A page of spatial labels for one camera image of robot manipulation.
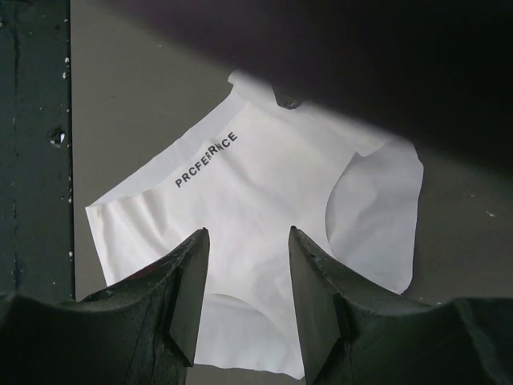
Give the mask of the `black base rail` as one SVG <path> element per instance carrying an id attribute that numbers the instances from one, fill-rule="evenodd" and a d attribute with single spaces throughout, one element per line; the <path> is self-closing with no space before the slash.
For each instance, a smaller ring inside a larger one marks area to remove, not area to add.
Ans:
<path id="1" fill-rule="evenodd" d="M 1 4 L 1 290 L 75 296 L 67 1 Z"/>

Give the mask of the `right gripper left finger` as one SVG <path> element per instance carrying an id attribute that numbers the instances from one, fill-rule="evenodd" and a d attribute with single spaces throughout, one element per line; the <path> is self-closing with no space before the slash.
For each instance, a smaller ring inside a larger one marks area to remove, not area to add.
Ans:
<path id="1" fill-rule="evenodd" d="M 4 384 L 183 384 L 193 365 L 206 229 L 80 302 L 1 297 Z"/>

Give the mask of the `white underwear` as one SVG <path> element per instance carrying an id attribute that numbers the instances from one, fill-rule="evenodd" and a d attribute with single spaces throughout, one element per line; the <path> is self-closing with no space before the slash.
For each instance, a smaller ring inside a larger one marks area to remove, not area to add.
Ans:
<path id="1" fill-rule="evenodd" d="M 289 269 L 297 227 L 397 294 L 413 277 L 424 167 L 414 145 L 240 72 L 229 96 L 86 209 L 114 284 L 210 236 L 196 363 L 304 377 Z"/>

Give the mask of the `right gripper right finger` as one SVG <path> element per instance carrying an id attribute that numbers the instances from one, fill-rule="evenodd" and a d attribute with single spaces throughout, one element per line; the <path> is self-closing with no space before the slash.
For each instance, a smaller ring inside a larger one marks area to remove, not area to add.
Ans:
<path id="1" fill-rule="evenodd" d="M 364 278 L 297 228 L 289 233 L 308 384 L 509 384 L 512 301 L 430 306 Z"/>

